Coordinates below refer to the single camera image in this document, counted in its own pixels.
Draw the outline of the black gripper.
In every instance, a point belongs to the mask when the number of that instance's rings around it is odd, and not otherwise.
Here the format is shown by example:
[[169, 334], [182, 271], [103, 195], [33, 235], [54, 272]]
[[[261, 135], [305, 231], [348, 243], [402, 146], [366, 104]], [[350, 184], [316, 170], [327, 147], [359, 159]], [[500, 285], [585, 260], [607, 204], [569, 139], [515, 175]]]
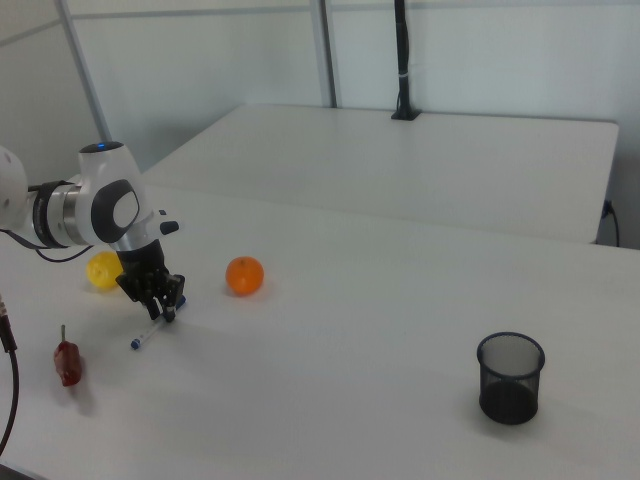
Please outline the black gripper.
[[165, 266], [165, 256], [159, 240], [130, 251], [117, 251], [123, 272], [116, 281], [127, 296], [139, 302], [155, 321], [161, 314], [166, 322], [176, 317], [183, 297], [185, 277], [171, 274]]

